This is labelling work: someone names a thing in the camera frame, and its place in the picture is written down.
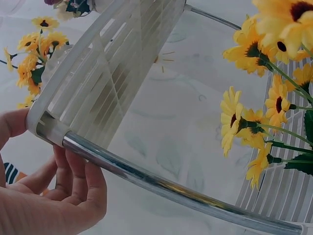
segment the yellow sunflower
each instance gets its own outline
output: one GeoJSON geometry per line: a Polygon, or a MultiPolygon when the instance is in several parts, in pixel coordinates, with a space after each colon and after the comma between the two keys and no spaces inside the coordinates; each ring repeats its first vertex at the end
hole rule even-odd
{"type": "Polygon", "coordinates": [[[251,180],[250,186],[252,189],[256,186],[259,189],[259,179],[262,171],[268,167],[267,155],[271,150],[271,143],[267,143],[261,149],[259,149],[258,156],[255,160],[250,162],[249,170],[246,173],[246,179],[251,180]]]}
{"type": "MultiPolygon", "coordinates": [[[[310,82],[313,80],[313,67],[310,64],[305,64],[302,70],[297,68],[293,72],[293,76],[295,77],[295,83],[309,93],[310,82]]],[[[286,85],[287,91],[295,90],[295,86],[290,81],[286,81],[286,85]]]]}
{"type": "Polygon", "coordinates": [[[282,61],[284,64],[289,64],[289,55],[287,53],[286,45],[284,40],[278,41],[276,44],[276,59],[282,61]]]}
{"type": "Polygon", "coordinates": [[[47,38],[46,38],[46,43],[50,47],[53,47],[53,48],[56,48],[56,49],[61,48],[63,45],[65,45],[66,42],[68,42],[68,39],[61,32],[49,33],[47,38]]]}
{"type": "Polygon", "coordinates": [[[28,84],[28,80],[31,79],[31,71],[27,69],[27,65],[20,63],[17,68],[17,72],[19,74],[19,79],[16,85],[22,87],[28,84]]]}
{"type": "Polygon", "coordinates": [[[8,70],[10,72],[12,72],[13,71],[12,59],[14,58],[14,56],[11,55],[10,53],[8,53],[8,48],[7,47],[4,48],[4,56],[6,58],[8,70]]]}
{"type": "Polygon", "coordinates": [[[303,43],[309,49],[313,43],[313,0],[253,0],[261,20],[257,31],[266,34],[264,45],[285,41],[291,58],[303,43]]]}
{"type": "Polygon", "coordinates": [[[242,29],[233,36],[238,46],[225,50],[223,57],[229,62],[235,62],[237,68],[246,70],[249,74],[257,71],[261,77],[268,69],[267,61],[274,62],[275,50],[272,46],[261,46],[263,36],[257,34],[255,27],[256,19],[247,19],[242,29]]]}
{"type": "Polygon", "coordinates": [[[305,58],[309,58],[311,57],[305,50],[299,50],[297,52],[296,57],[294,58],[295,61],[300,61],[303,60],[305,58]]]}
{"type": "Polygon", "coordinates": [[[222,123],[222,148],[224,156],[227,157],[231,149],[234,136],[239,131],[239,121],[243,111],[243,105],[239,103],[241,91],[234,91],[233,87],[229,88],[229,92],[223,94],[224,100],[221,101],[221,123],[222,123]]]}
{"type": "Polygon", "coordinates": [[[17,46],[17,50],[24,49],[26,52],[36,50],[38,47],[39,35],[39,33],[31,33],[23,36],[17,46]]]}
{"type": "Polygon", "coordinates": [[[287,86],[282,84],[281,76],[277,74],[273,76],[272,87],[269,89],[268,95],[269,99],[265,101],[268,108],[266,117],[270,118],[270,125],[280,127],[282,122],[287,122],[285,113],[290,107],[290,103],[286,99],[287,86]]]}
{"type": "Polygon", "coordinates": [[[53,31],[54,28],[57,28],[59,26],[59,22],[52,17],[37,17],[32,19],[33,24],[43,31],[53,31]]]}
{"type": "MultiPolygon", "coordinates": [[[[262,110],[258,110],[256,113],[252,109],[244,109],[243,118],[247,121],[254,121],[256,123],[268,124],[268,119],[263,116],[262,110]]],[[[259,128],[245,128],[242,129],[236,137],[242,138],[242,145],[250,145],[253,148],[262,148],[264,145],[263,138],[266,137],[266,134],[261,133],[259,128]]]]}
{"type": "Polygon", "coordinates": [[[19,74],[19,79],[17,81],[17,86],[22,87],[26,86],[29,83],[29,80],[32,78],[31,71],[36,68],[36,63],[38,58],[34,55],[28,55],[22,63],[19,64],[17,72],[19,74]]]}
{"type": "Polygon", "coordinates": [[[24,109],[24,108],[28,108],[28,107],[32,106],[32,104],[34,103],[34,99],[35,99],[34,95],[27,96],[25,98],[25,102],[24,103],[19,103],[18,104],[18,109],[24,109]]]}
{"type": "Polygon", "coordinates": [[[33,94],[33,95],[38,95],[40,94],[40,86],[41,86],[41,83],[39,84],[36,84],[33,79],[29,79],[28,80],[28,90],[30,92],[30,94],[33,94]]]}

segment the patterned tablecloth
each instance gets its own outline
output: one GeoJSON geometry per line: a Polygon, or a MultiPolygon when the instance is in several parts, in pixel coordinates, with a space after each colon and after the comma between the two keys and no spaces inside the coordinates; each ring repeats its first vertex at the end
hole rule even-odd
{"type": "MultiPolygon", "coordinates": [[[[31,7],[34,2],[27,0],[12,17],[1,19],[0,46],[14,49],[22,35],[34,30],[30,20],[25,20],[40,14],[31,7]]],[[[238,7],[239,2],[244,4],[243,0],[236,4],[223,0],[210,7],[204,0],[190,3],[240,24],[247,12],[253,12],[252,6],[245,10],[238,7]]],[[[45,15],[53,15],[47,6],[42,9],[45,15]]],[[[70,21],[60,30],[75,42],[96,17],[93,14],[70,21]]],[[[251,149],[235,141],[229,158],[223,157],[220,100],[224,90],[233,85],[243,90],[246,107],[260,109],[267,80],[248,76],[222,58],[222,51],[233,46],[232,33],[232,29],[210,19],[183,13],[109,150],[155,174],[234,204],[245,180],[251,149]]],[[[16,73],[8,73],[5,66],[0,66],[0,72],[0,110],[14,109],[26,91],[15,86],[16,73]]],[[[1,153],[7,162],[7,180],[12,182],[21,172],[29,174],[42,165],[51,154],[51,146],[26,133],[11,140],[1,153]]],[[[233,225],[169,202],[108,172],[105,175],[108,214],[85,234],[218,235],[231,234],[234,229],[233,225]]],[[[245,231],[238,229],[233,234],[245,231]]]]}

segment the white plastic basket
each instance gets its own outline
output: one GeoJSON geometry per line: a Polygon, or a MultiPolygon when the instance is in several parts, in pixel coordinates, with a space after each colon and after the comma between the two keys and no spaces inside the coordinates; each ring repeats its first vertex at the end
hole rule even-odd
{"type": "MultiPolygon", "coordinates": [[[[312,181],[307,176],[300,184],[292,219],[285,222],[286,216],[278,213],[281,210],[280,215],[284,214],[290,199],[284,201],[282,209],[269,211],[279,200],[284,182],[262,186],[260,192],[251,191],[244,183],[236,206],[232,206],[157,177],[106,150],[184,6],[238,29],[230,22],[185,5],[185,0],[114,0],[73,47],[65,47],[54,55],[55,62],[43,74],[47,85],[27,116],[28,129],[129,182],[197,211],[260,234],[313,234],[312,197],[308,199],[309,208],[303,212],[305,219],[295,219],[302,213],[305,187],[312,181]],[[273,188],[275,197],[269,201],[273,188]]],[[[281,177],[279,167],[270,168],[265,181],[272,177],[272,171],[281,177]]],[[[290,174],[293,180],[299,175],[290,174]]],[[[297,183],[293,180],[287,193],[297,183]]]]}

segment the dark flower center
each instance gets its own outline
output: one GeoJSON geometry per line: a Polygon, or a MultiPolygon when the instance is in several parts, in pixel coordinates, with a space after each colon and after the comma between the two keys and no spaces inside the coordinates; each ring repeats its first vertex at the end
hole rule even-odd
{"type": "Polygon", "coordinates": [[[313,11],[313,5],[305,1],[299,1],[292,4],[290,13],[293,21],[297,22],[306,11],[313,11]]]}
{"type": "Polygon", "coordinates": [[[43,20],[41,23],[40,23],[40,26],[41,27],[49,27],[49,24],[45,22],[45,20],[43,20]]]}
{"type": "Polygon", "coordinates": [[[280,113],[282,111],[282,101],[283,99],[281,97],[278,97],[276,100],[276,111],[280,113]]]}
{"type": "Polygon", "coordinates": [[[258,49],[258,42],[253,42],[246,51],[247,57],[259,57],[260,54],[261,52],[258,49]]]}
{"type": "Polygon", "coordinates": [[[277,42],[277,46],[278,46],[278,49],[280,49],[282,52],[287,51],[285,44],[283,44],[282,42],[277,42]]]}
{"type": "Polygon", "coordinates": [[[237,119],[236,119],[236,114],[234,114],[234,115],[231,117],[230,128],[233,126],[235,120],[237,120],[237,119]]]}

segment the chrome metal rod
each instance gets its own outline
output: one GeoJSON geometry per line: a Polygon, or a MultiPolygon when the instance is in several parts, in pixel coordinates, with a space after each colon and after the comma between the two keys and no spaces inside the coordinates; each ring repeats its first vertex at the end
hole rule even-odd
{"type": "Polygon", "coordinates": [[[300,235],[302,232],[302,227],[299,225],[250,213],[157,177],[73,132],[65,135],[63,145],[137,186],[215,218],[274,235],[300,235]]]}
{"type": "Polygon", "coordinates": [[[205,16],[205,17],[207,17],[207,18],[210,18],[210,19],[213,19],[213,20],[215,20],[215,21],[217,21],[217,22],[220,22],[220,23],[222,23],[222,24],[225,24],[225,25],[227,25],[228,27],[231,27],[231,28],[233,28],[233,29],[235,29],[235,30],[240,30],[240,29],[241,29],[240,26],[238,26],[238,25],[236,25],[236,24],[234,24],[234,23],[232,23],[232,22],[229,22],[229,21],[227,21],[227,20],[224,20],[223,18],[220,18],[220,17],[218,17],[218,16],[214,16],[214,15],[208,13],[208,12],[205,12],[205,11],[202,11],[202,10],[200,10],[200,9],[197,9],[197,8],[191,6],[191,5],[185,4],[185,9],[189,9],[190,11],[195,12],[195,13],[197,13],[197,14],[199,14],[199,15],[205,16]]]}

